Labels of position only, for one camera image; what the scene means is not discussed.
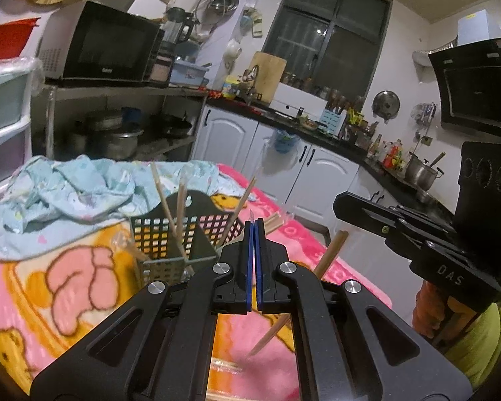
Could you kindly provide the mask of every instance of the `person's hand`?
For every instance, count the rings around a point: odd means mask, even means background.
[[[455,339],[471,319],[476,315],[466,305],[453,297],[447,299],[447,306],[455,314],[458,314],[452,325],[447,325],[442,333],[444,341]],[[445,318],[446,302],[442,293],[433,284],[423,281],[420,291],[415,296],[415,309],[412,315],[412,326],[420,335],[429,339],[434,338],[434,332],[440,328]]]
[[[446,304],[431,283],[423,281],[420,291],[415,296],[415,309],[412,314],[412,326],[420,335],[430,339],[434,331],[440,328],[445,318]]]

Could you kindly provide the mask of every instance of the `light blue cloth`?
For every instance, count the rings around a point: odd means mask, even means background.
[[[166,195],[187,187],[212,195],[241,196],[241,188],[207,161],[158,162]],[[0,260],[28,259],[76,241],[160,203],[148,163],[35,157],[12,178],[0,201]]]

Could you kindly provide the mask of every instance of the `red plastic container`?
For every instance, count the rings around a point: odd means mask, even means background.
[[[0,59],[18,57],[39,18],[19,19],[0,25]]]

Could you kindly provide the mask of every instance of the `kitchen window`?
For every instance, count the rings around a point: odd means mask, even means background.
[[[386,0],[284,0],[264,51],[298,79],[354,101],[371,81],[388,11]]]

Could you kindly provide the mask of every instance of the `white cabinet door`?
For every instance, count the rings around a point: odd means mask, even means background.
[[[288,153],[281,154],[273,144],[269,144],[274,134],[274,128],[258,125],[242,173],[247,179],[255,174],[258,179],[257,187],[273,202],[284,204],[311,144],[301,140]]]
[[[397,205],[397,201],[362,167],[356,174],[349,191],[364,199],[385,207]],[[410,271],[410,261],[391,251],[384,238],[337,220],[332,233],[349,232],[349,237],[339,253],[339,258],[375,284],[391,299],[393,311],[404,321],[412,324],[415,295],[423,280]]]
[[[241,171],[257,127],[258,123],[247,117],[206,106],[192,159],[222,163]]]
[[[287,204],[295,214],[326,226],[336,223],[332,205],[339,193],[347,191],[358,170],[358,164],[326,149],[312,145],[290,193]]]

